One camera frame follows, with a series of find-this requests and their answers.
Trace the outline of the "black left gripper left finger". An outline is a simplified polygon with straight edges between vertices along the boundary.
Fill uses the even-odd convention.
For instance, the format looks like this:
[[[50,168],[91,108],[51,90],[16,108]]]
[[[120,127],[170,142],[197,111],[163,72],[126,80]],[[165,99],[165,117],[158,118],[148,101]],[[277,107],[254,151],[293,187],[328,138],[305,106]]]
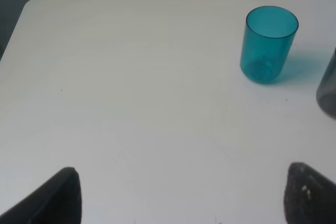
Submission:
[[[65,167],[18,204],[1,214],[1,223],[81,223],[78,172]]]

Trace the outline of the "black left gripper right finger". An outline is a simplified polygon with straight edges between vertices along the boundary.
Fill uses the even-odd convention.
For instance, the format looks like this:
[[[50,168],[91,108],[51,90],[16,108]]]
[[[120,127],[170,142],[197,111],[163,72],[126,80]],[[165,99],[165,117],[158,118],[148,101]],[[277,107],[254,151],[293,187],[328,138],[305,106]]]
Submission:
[[[283,203],[287,223],[335,223],[335,183],[303,162],[288,168]]]

